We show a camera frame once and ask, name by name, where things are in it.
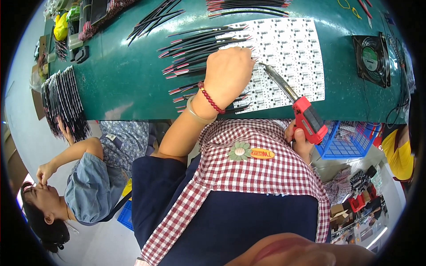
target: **hand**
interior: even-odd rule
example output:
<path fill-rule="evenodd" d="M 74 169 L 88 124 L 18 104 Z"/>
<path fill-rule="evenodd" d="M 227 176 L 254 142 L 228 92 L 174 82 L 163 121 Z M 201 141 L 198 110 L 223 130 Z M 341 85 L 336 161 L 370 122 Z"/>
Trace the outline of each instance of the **hand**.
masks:
<path fill-rule="evenodd" d="M 295 124 L 296 120 L 293 120 L 286 128 L 285 139 L 287 142 L 291 142 L 294 138 L 296 142 L 293 143 L 293 150 L 303 159 L 306 164 L 310 164 L 311 159 L 309 155 L 314 145 L 306 140 L 303 129 L 297 129 L 294 131 Z"/>
<path fill-rule="evenodd" d="M 52 176 L 52 174 L 56 173 L 57 169 L 58 168 L 55 167 L 52 162 L 40 165 L 37 170 L 38 182 L 42 185 L 47 185 L 47 180 Z"/>
<path fill-rule="evenodd" d="M 250 82 L 254 63 L 249 48 L 232 47 L 209 55 L 204 88 L 220 109 L 228 107 Z M 201 90 L 192 101 L 192 107 L 203 119 L 218 114 Z"/>
<path fill-rule="evenodd" d="M 74 137 L 71 134 L 71 130 L 69 129 L 69 127 L 66 127 L 66 130 L 65 130 L 63 123 L 62 123 L 62 119 L 59 116 L 56 118 L 56 120 L 58 121 L 60 131 L 62 132 L 63 136 L 66 138 L 69 145 L 71 146 L 72 144 L 75 143 Z"/>

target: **green table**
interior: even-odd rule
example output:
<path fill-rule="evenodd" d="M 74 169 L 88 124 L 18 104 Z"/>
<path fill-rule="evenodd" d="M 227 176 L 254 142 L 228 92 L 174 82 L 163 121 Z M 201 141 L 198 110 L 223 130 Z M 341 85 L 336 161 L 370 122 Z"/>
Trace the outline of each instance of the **green table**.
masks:
<path fill-rule="evenodd" d="M 208 19 L 204 0 L 182 0 L 176 8 L 187 12 L 154 29 L 147 37 L 136 39 L 127 47 L 126 38 L 133 26 L 161 0 L 139 0 L 119 14 L 111 25 L 99 31 L 84 45 L 90 47 L 90 57 L 82 64 L 74 64 L 77 86 L 87 119 L 132 120 L 176 118 L 175 95 L 168 90 L 203 79 L 178 77 L 166 80 L 161 70 L 169 66 L 170 58 L 158 59 L 156 49 L 167 46 L 175 38 L 167 35 L 203 26 L 219 26 L 246 20 L 270 18 L 265 14 L 234 14 Z M 337 1 L 294 0 L 287 9 L 290 17 L 311 17 L 315 21 L 321 45 L 325 74 L 325 100 L 313 102 L 324 120 L 356 120 L 384 122 L 389 111 L 397 106 L 400 97 L 400 69 L 391 60 L 390 88 L 382 88 L 357 76 L 352 35 L 374 35 L 390 30 L 381 17 L 386 9 L 371 0 L 373 16 L 370 28 L 367 15 L 356 0 L 348 0 L 363 18 L 358 19 L 350 9 L 343 9 Z M 50 34 L 53 21 L 46 23 Z M 388 45 L 391 58 L 395 54 Z M 70 62 L 56 60 L 50 72 L 64 70 Z M 292 118 L 291 106 L 240 115 L 231 118 Z M 395 119 L 395 112 L 389 121 Z"/>

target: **green flower applique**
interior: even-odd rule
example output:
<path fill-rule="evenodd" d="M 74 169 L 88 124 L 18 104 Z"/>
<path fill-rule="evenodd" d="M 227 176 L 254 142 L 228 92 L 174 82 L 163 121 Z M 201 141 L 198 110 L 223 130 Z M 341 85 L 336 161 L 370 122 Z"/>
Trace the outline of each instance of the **green flower applique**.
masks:
<path fill-rule="evenodd" d="M 231 148 L 228 153 L 228 159 L 234 161 L 247 160 L 251 157 L 250 144 L 242 142 L 235 142 L 235 146 Z"/>

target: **yellow oval label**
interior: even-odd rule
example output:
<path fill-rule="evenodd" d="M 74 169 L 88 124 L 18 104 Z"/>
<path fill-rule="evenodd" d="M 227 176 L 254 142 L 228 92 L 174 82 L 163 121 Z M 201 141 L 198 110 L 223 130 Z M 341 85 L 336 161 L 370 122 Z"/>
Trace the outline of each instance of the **yellow oval label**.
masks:
<path fill-rule="evenodd" d="M 258 158 L 258 159 L 271 159 L 275 156 L 275 153 L 268 151 L 266 149 L 252 148 L 251 156 L 253 158 Z"/>

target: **black strap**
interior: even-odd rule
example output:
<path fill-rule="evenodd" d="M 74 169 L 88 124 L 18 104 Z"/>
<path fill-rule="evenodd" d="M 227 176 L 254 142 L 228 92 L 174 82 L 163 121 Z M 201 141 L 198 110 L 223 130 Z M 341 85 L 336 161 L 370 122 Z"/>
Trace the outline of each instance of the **black strap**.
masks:
<path fill-rule="evenodd" d="M 112 211 L 106 216 L 104 219 L 100 220 L 99 222 L 108 222 L 111 220 L 112 217 L 114 217 L 114 214 L 119 211 L 123 207 L 123 205 L 132 197 L 132 191 L 130 191 L 124 198 L 121 199 L 117 203 L 117 205 L 112 209 Z"/>

